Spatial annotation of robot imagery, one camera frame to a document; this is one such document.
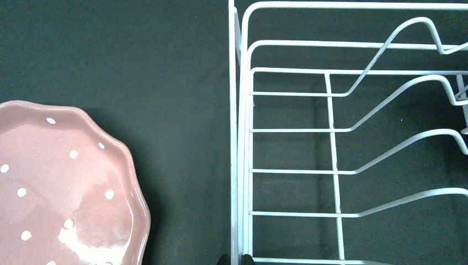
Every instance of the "plate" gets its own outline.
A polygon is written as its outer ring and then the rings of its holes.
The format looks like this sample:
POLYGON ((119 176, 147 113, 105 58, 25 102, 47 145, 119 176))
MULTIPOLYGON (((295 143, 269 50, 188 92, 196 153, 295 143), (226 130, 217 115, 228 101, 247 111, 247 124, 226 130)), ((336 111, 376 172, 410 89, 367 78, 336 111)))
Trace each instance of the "plate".
POLYGON ((0 104, 2 264, 141 264, 149 230, 122 142, 78 108, 0 104))

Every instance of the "dark background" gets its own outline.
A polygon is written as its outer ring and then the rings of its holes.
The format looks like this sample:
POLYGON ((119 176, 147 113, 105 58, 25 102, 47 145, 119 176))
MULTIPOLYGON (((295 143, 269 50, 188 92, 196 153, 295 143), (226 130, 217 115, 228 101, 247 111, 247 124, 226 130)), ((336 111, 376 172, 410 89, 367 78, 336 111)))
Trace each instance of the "dark background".
MULTIPOLYGON (((237 1, 240 14, 254 1, 237 1)), ((461 44, 464 12, 262 10, 249 42, 383 42, 409 18, 434 20, 461 44)), ((230 243, 227 1, 3 1, 0 101, 84 109, 130 148, 152 215, 143 265, 215 264, 230 243)), ((415 25, 396 42, 430 43, 415 25)), ((362 69, 376 50, 261 48, 253 66, 362 69)), ((464 52, 387 51, 375 69, 465 70, 464 52)), ((353 76, 333 77, 334 92, 353 76)), ((334 100, 335 125, 353 125, 407 77, 367 77, 334 100)), ((324 92, 320 76, 259 75, 256 90, 324 92)), ((255 97, 257 128, 326 126, 326 100, 255 97)), ((353 170, 424 130, 465 127, 439 84, 409 89, 358 130, 338 134, 339 169, 353 170)), ((330 169, 327 134, 255 136, 256 168, 330 169)), ((453 139, 414 144, 357 176, 343 176, 342 209, 362 211, 431 188, 468 188, 453 139)), ((333 211, 330 176, 256 174, 255 210, 333 211)), ((468 263, 466 198, 439 197, 344 220, 347 258, 396 264, 468 263)), ((337 258, 334 220, 254 219, 258 257, 337 258)))

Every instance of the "dark table surface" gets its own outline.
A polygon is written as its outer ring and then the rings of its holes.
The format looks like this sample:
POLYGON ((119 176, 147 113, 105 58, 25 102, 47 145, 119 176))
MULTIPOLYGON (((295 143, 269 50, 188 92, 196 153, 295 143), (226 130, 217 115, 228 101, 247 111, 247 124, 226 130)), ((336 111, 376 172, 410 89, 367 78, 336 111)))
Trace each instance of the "dark table surface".
MULTIPOLYGON (((239 1, 241 14, 250 3, 239 1)), ((417 15, 262 12, 252 19, 250 40, 383 42, 417 15)), ((468 40, 462 13, 427 15, 443 43, 468 40), (460 23, 451 27, 453 22, 460 23)), ((0 25, 1 102, 80 107, 130 148, 152 215, 144 265, 215 264, 229 251, 227 1, 8 0, 0 3, 0 25)), ((399 40, 430 42, 423 27, 399 40)), ((254 65, 362 69, 374 52, 265 49, 254 65)), ((465 70, 466 59, 461 53, 389 53, 377 67, 465 70)), ((368 78, 355 97, 335 101, 336 125, 352 125, 405 80, 368 78)), ((259 76, 257 82, 265 91, 323 89, 320 78, 259 76)), ((332 79, 341 88, 352 82, 352 77, 332 79)), ((325 109, 325 100, 259 97, 256 125, 324 126, 325 109)), ((463 126, 461 110, 449 105, 437 84, 420 86, 360 130, 338 135, 339 167, 355 169, 423 130, 463 126)), ((256 167, 329 168, 327 135, 282 137, 256 138, 256 167)), ((427 140, 359 176, 342 177, 343 211, 430 188, 467 188, 466 172, 466 158, 453 140, 427 140)), ((327 176, 259 174, 254 190, 258 210, 333 210, 327 176)), ((446 197, 345 221, 347 257, 466 264, 467 214, 466 200, 446 197)), ((258 218, 254 228, 257 256, 336 258, 333 220, 258 218)))

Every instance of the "dish rack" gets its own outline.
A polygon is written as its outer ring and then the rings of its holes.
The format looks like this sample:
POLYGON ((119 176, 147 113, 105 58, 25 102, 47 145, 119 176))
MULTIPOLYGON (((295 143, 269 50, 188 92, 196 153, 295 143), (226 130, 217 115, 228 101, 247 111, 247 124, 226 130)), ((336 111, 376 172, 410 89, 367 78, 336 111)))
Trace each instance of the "dish rack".
POLYGON ((466 92, 468 85, 463 77, 468 71, 410 71, 410 70, 373 70, 373 66, 380 56, 389 49, 397 50, 430 50, 438 52, 441 56, 455 52, 466 51, 468 43, 461 45, 444 45, 439 37, 433 21, 426 17, 416 17, 401 25, 395 25, 395 29, 383 43, 364 43, 347 41, 324 40, 259 40, 248 46, 249 19, 259 9, 381 9, 381 10, 468 10, 468 4, 439 4, 439 3, 363 3, 363 2, 257 2, 245 11, 242 24, 240 24, 234 0, 229 0, 229 55, 230 55, 230 114, 231 114, 231 264, 239 264, 243 255, 253 256, 253 218, 254 216, 285 216, 304 218, 331 218, 336 219, 337 247, 339 259, 294 259, 294 258, 268 258, 253 257, 256 263, 294 263, 294 264, 385 264, 374 261, 347 260, 345 258, 342 220, 347 218, 360 218, 375 214, 389 208, 407 204, 427 197, 448 194, 461 194, 468 197, 468 190, 462 188, 439 188, 422 191, 405 198, 395 200, 359 213, 343 213, 341 209, 339 176, 359 174, 379 162, 389 158, 407 146, 427 137, 449 135, 456 141, 460 151, 468 155, 468 148, 461 134, 468 134, 468 98, 466 92), (393 43, 394 38, 407 27, 415 24, 423 24, 427 27, 434 44, 409 44, 393 43), (328 47, 328 48, 356 48, 375 49, 377 52, 363 70, 343 69, 303 69, 303 68, 272 68, 251 67, 252 54, 261 46, 302 46, 302 47, 328 47), (236 66, 240 65, 240 86, 237 117, 236 102, 236 66), (324 93, 296 93, 296 92, 261 92, 256 91, 254 75, 256 73, 295 73, 301 75, 321 75, 325 79, 324 93), (344 93, 333 93, 331 77, 338 75, 354 75, 355 82, 344 93), (372 111, 362 117, 349 128, 335 128, 333 116, 333 99, 352 96, 366 76, 410 76, 410 81, 396 87, 395 91, 380 102, 372 111), (453 88, 447 77, 455 76, 457 87, 453 88), (415 84, 436 81, 445 90, 448 98, 447 104, 459 106, 463 112, 467 128, 458 132, 452 129, 435 129, 417 133, 390 150, 382 153, 355 170, 341 170, 337 165, 336 134, 350 133, 359 128, 374 114, 388 105, 391 101, 415 84), (283 97, 315 97, 326 98, 328 110, 328 128, 311 129, 257 129, 253 126, 254 103, 253 96, 283 96, 283 97), (270 169, 253 167, 253 135, 261 133, 328 133, 330 140, 332 168, 330 170, 302 170, 302 169, 270 169), (253 209, 253 174, 315 174, 330 175, 333 178, 334 213, 293 213, 254 211, 253 209))

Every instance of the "wire rack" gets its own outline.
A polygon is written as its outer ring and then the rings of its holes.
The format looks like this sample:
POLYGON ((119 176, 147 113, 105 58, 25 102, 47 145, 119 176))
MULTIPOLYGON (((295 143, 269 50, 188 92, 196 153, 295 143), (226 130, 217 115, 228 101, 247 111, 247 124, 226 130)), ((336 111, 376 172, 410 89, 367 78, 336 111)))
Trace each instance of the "wire rack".
POLYGON ((231 102, 231 264, 239 264, 241 255, 253 255, 253 217, 254 216, 294 216, 310 218, 336 219, 337 246, 339 259, 292 259, 253 257, 256 262, 262 263, 294 263, 294 264, 386 264, 374 261, 347 260, 345 258, 343 240, 343 218, 360 218, 375 214, 389 208, 410 203, 427 197, 448 194, 461 194, 468 197, 468 190, 462 188, 440 188, 426 190, 405 198, 383 204, 360 213, 343 213, 341 210, 339 175, 354 175, 364 172, 379 162, 389 158, 407 146, 427 137, 448 135, 453 137, 460 151, 468 155, 468 148, 460 134, 468 134, 468 98, 463 77, 468 71, 410 71, 410 70, 372 70, 380 56, 388 49, 397 50, 430 50, 438 52, 441 56, 468 50, 468 43, 461 45, 443 45, 433 21, 426 17, 416 17, 401 25, 395 25, 395 30, 383 43, 364 43, 346 41, 323 40, 259 40, 248 46, 249 19, 252 13, 259 9, 274 8, 305 8, 305 9, 381 9, 381 10, 468 10, 468 4, 439 4, 439 3, 355 3, 355 2, 257 2, 248 7, 240 24, 234 0, 229 0, 229 33, 230 33, 230 102, 231 102), (423 24, 427 27, 434 44, 393 43, 394 38, 407 27, 414 24, 423 24), (252 54, 261 46, 304 46, 304 47, 330 47, 330 48, 365 48, 377 50, 375 56, 363 70, 342 69, 302 69, 302 68, 251 68, 252 54), (240 64, 240 87, 237 117, 236 102, 236 65, 240 64), (267 73, 295 73, 302 75, 321 75, 325 79, 325 93, 295 93, 295 92, 260 92, 256 91, 253 82, 254 75, 260 72, 267 73), (355 82, 350 84, 344 93, 333 93, 331 76, 354 75, 355 82), (349 128, 335 128, 333 116, 333 98, 343 98, 352 95, 358 89, 366 76, 412 76, 410 81, 397 87, 395 91, 378 104, 373 110, 363 116, 349 128), (453 88, 447 77, 455 76, 457 87, 453 88), (356 168, 355 170, 340 170, 337 165, 337 133, 349 133, 363 125, 377 112, 407 89, 422 82, 436 81, 440 89, 445 91, 447 104, 459 106, 464 113, 467 128, 458 132, 452 129, 435 129, 420 132, 408 138, 377 158, 356 168), (288 97, 322 97, 326 98, 328 110, 328 128, 310 129, 256 129, 253 126, 254 103, 253 96, 288 96, 288 97), (253 167, 253 134, 260 133, 329 133, 331 146, 331 170, 304 170, 304 169, 273 169, 253 167), (253 174, 318 174, 330 175, 333 178, 334 213, 293 213, 253 210, 253 174))

